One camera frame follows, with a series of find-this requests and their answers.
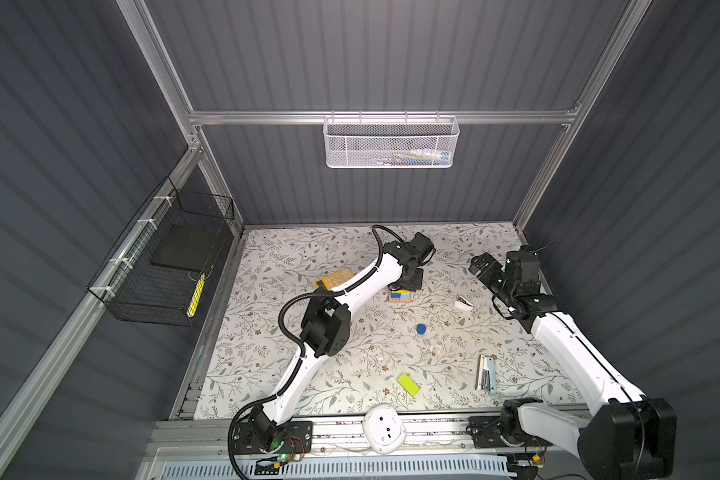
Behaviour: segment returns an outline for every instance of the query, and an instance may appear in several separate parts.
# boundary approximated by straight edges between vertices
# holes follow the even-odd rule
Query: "aluminum frame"
[[[155,197],[144,209],[140,220],[148,220],[163,203],[173,186],[181,187],[190,177],[192,169],[201,157],[197,145],[188,148],[178,165],[155,193]],[[146,222],[135,222],[133,228],[117,247],[114,257],[121,258],[134,244]],[[116,264],[109,262],[99,274],[95,285],[104,285],[116,270]],[[56,391],[61,379],[67,374],[77,354],[94,331],[105,312],[104,305],[91,292],[86,292],[80,304],[56,335],[43,357],[29,374],[18,393],[0,416],[0,476],[8,467],[21,443],[27,437],[43,408]]]
[[[591,418],[586,405],[555,406],[582,418]],[[470,416],[496,416],[500,408],[466,409],[461,412],[401,412],[408,434],[405,444],[390,456],[431,455],[442,453],[523,453],[524,448],[497,446],[474,448],[466,433]],[[362,415],[306,416],[295,420],[314,422],[312,451],[308,457],[375,456],[369,451],[362,431]],[[157,422],[146,448],[136,480],[160,478],[165,462],[185,460],[227,460],[226,437],[230,421],[193,420],[191,422]],[[557,446],[549,451],[563,451]],[[238,456],[255,458],[259,456]]]
[[[595,67],[586,81],[584,90],[577,101],[578,108],[576,110],[576,119],[570,126],[566,126],[557,136],[547,158],[544,160],[539,169],[536,178],[528,189],[528,193],[520,204],[518,213],[514,217],[514,224],[518,226],[520,231],[524,230],[528,225],[530,216],[533,215],[536,206],[538,206],[541,197],[549,187],[552,177],[557,172],[557,168],[563,163],[565,155],[568,153],[570,146],[576,140],[582,125],[589,116],[592,108],[605,87],[610,75],[614,72],[616,63],[621,58],[626,46],[630,43],[632,36],[637,30],[637,26],[643,20],[648,7],[653,0],[630,0],[621,15],[619,23],[616,24],[614,33],[610,36],[605,49],[597,60]]]
[[[486,111],[202,111],[189,113],[192,125],[322,125],[326,118],[336,123],[388,122],[435,123],[440,117],[456,117],[462,125],[548,124],[570,125],[576,110],[486,110]]]
[[[248,232],[245,231],[240,237],[235,238],[235,243],[232,245],[221,274],[221,280],[216,288],[216,292],[213,293],[208,317],[202,325],[200,335],[197,337],[195,349],[192,351],[192,359],[187,365],[181,386],[176,394],[176,400],[173,402],[173,408],[169,416],[171,420],[185,418],[182,415],[186,413],[183,407],[186,401],[191,401],[186,398],[187,392],[193,386],[202,387],[202,383],[205,381],[208,366],[213,356],[213,349],[216,346],[216,340],[219,338],[221,323],[224,321],[224,312],[226,311],[227,303],[230,301],[230,294],[232,293],[235,278],[237,278],[237,270],[240,268],[240,260],[242,260],[242,253],[246,248],[247,240]]]
[[[150,66],[157,85],[160,87],[160,91],[163,92],[163,97],[165,97],[187,144],[192,145],[195,142],[200,142],[201,148],[205,151],[206,157],[200,162],[200,171],[203,177],[206,178],[211,193],[232,198],[232,192],[224,180],[208,139],[201,129],[190,122],[188,113],[192,111],[192,103],[184,90],[176,68],[173,66],[146,2],[144,0],[117,0],[117,6],[120,7],[128,27],[134,34],[136,43]],[[242,216],[237,208],[237,203],[233,202],[233,204],[235,218],[240,221],[239,231],[242,231]]]

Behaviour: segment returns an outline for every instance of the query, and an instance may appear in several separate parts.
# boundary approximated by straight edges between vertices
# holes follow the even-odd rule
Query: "red wire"
[[[302,444],[302,453],[307,453],[307,449],[306,449],[306,447],[304,446],[304,442],[302,442],[302,440],[300,439],[300,437],[296,437],[296,440],[298,440],[298,443],[301,443],[301,444]]]
[[[296,452],[296,444],[293,443],[293,437],[288,436],[288,439],[291,441],[291,457],[288,459],[287,463],[290,463],[291,460],[293,460],[294,453]]]

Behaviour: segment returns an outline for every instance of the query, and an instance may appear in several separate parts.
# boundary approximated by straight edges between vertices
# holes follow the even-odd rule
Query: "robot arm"
[[[357,283],[373,270],[375,262],[376,259],[374,259],[373,264],[366,266],[362,272],[331,290],[336,292],[346,290],[349,286]],[[320,366],[330,356],[338,353],[346,344],[349,338],[349,316],[356,312],[360,308],[360,305],[367,302],[376,292],[400,280],[402,272],[403,266],[399,264],[391,254],[384,254],[382,256],[382,263],[360,287],[345,295],[332,299],[336,304],[342,306],[342,312],[344,307],[346,308],[348,312],[348,316],[345,316],[346,321],[344,321],[344,316],[341,313],[336,316],[336,310],[334,310],[334,316],[336,316],[336,318],[331,316],[321,322],[316,318],[319,312],[310,311],[310,308],[307,308],[305,319],[302,321],[302,340],[305,340],[306,358],[302,361],[296,378],[293,379],[293,382],[286,392],[282,396],[262,406],[263,412],[269,421],[274,422],[276,426],[280,426],[293,417],[298,399],[312,381],[317,370],[320,369]],[[296,368],[299,354],[300,349],[297,348],[293,354],[293,358],[291,358],[291,362],[286,368],[285,374],[272,392],[273,395],[277,394],[279,389],[285,385],[291,372]]]
[[[581,459],[596,480],[663,478],[672,474],[676,415],[662,398],[647,398],[578,329],[552,295],[540,292],[538,255],[522,246],[501,264],[489,254],[470,272],[508,308],[511,317],[552,353],[574,381],[592,420],[561,412],[536,398],[507,400],[503,436],[543,438]]]
[[[432,241],[416,233],[410,242],[393,241],[382,248],[378,257],[359,274],[332,288],[344,292],[340,296],[311,298],[302,318],[300,339],[305,355],[297,348],[277,387],[273,398],[251,411],[254,432],[263,445],[272,446],[282,441],[284,425],[293,417],[298,399],[307,388],[320,366],[341,351],[349,340],[350,319],[360,306],[385,287],[393,290],[419,290],[424,271],[421,268],[434,254]],[[326,292],[324,287],[316,292]],[[288,388],[280,390],[298,368]]]

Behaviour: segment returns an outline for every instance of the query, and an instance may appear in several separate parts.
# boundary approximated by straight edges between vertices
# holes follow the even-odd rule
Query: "white round device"
[[[362,430],[371,449],[381,455],[394,452],[405,441],[405,425],[394,407],[385,403],[365,414]]]

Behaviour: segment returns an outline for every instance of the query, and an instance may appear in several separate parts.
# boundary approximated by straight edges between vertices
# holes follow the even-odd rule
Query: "white wire basket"
[[[440,115],[356,114],[326,117],[330,168],[449,168],[458,123]]]

